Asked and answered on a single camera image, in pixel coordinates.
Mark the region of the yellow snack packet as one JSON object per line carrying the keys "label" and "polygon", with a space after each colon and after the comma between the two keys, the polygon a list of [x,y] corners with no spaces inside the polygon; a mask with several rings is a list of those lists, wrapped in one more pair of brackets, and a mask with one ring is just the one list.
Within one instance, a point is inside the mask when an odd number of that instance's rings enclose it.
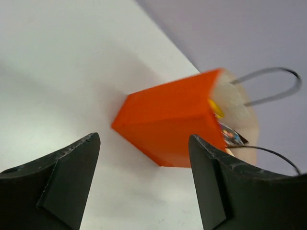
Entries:
{"label": "yellow snack packet", "polygon": [[217,106],[217,104],[212,99],[208,99],[208,103],[216,118],[218,119],[224,118],[223,111]]}

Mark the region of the brown snack bar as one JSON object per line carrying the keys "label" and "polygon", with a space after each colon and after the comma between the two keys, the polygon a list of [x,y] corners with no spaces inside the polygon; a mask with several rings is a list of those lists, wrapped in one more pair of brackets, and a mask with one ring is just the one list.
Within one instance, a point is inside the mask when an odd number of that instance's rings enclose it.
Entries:
{"label": "brown snack bar", "polygon": [[226,142],[227,147],[232,146],[244,146],[248,144],[248,140],[246,140],[243,136],[241,136],[238,132],[234,129],[230,128],[229,126],[218,122],[219,127],[221,128],[223,139]]}

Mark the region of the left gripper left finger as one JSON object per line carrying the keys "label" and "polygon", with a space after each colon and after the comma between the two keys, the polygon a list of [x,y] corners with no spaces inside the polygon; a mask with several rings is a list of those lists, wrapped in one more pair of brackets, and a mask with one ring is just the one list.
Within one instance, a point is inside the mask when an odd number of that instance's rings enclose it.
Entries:
{"label": "left gripper left finger", "polygon": [[100,151],[98,133],[0,173],[2,230],[78,230]]}

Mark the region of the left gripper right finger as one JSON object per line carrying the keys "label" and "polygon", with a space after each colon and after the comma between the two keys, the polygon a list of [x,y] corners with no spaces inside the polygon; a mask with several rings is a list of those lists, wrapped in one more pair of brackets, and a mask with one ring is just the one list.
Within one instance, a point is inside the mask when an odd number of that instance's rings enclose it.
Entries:
{"label": "left gripper right finger", "polygon": [[270,172],[189,137],[189,158],[205,230],[304,230],[307,176]]}

